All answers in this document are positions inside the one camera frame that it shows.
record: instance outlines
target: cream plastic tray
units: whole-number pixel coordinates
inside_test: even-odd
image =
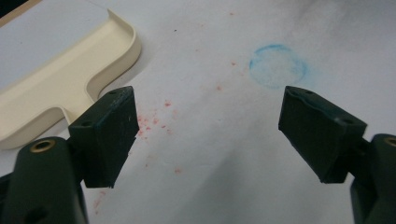
[[[70,124],[137,60],[134,28],[112,11],[64,53],[0,92],[0,149],[20,147],[65,117]]]

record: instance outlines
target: white surface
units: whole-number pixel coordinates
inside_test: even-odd
[[[137,64],[106,90],[134,86],[143,132],[115,188],[86,190],[91,223],[353,222],[352,178],[320,184],[277,130],[283,87],[366,121],[368,140],[396,133],[394,1],[46,1],[0,29],[1,82],[72,44],[107,5],[142,39]],[[60,23],[71,32],[57,34]],[[0,156],[9,172],[15,151]]]
[[[140,52],[134,28],[109,10],[73,47],[0,91],[0,149],[29,143],[63,117],[74,122]]]

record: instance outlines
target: blue circle mark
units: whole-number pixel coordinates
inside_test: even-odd
[[[251,77],[259,84],[279,89],[295,84],[307,74],[306,63],[284,45],[257,49],[250,60]]]

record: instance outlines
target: red speckle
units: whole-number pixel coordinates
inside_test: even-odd
[[[95,200],[95,201],[93,202],[93,208],[94,208],[94,209],[97,209],[97,208],[98,208],[98,206],[99,206],[99,204],[100,204],[100,202],[101,202],[101,200],[100,200],[100,199],[98,199],[98,200]]]
[[[174,109],[173,111],[172,111],[172,119],[176,119],[176,117],[177,117],[177,110],[176,109]]]
[[[150,127],[148,127],[149,119],[139,115],[139,116],[137,116],[137,121],[138,121],[139,129],[140,129],[139,132],[137,132],[137,135],[140,137],[143,137],[143,135],[145,134],[145,131],[150,130]]]
[[[181,174],[181,169],[180,168],[175,168],[175,174],[177,174],[177,175],[179,175],[179,174]]]
[[[172,102],[170,102],[170,101],[165,101],[165,104],[164,104],[166,107],[169,107],[170,105],[172,105]]]

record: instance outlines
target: screw hole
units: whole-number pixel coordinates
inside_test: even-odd
[[[396,138],[394,137],[388,137],[385,139],[385,142],[388,143],[389,145],[396,147]]]
[[[43,140],[43,141],[37,142],[32,147],[30,147],[30,151],[34,152],[34,153],[39,153],[39,152],[47,151],[48,149],[52,148],[53,146],[55,146],[54,140]]]
[[[35,224],[47,217],[49,212],[43,206],[30,210],[25,216],[24,222],[27,224]]]
[[[88,126],[91,126],[91,125],[92,125],[92,122],[88,121],[88,120],[81,123],[81,126],[83,126],[83,127],[88,127]]]

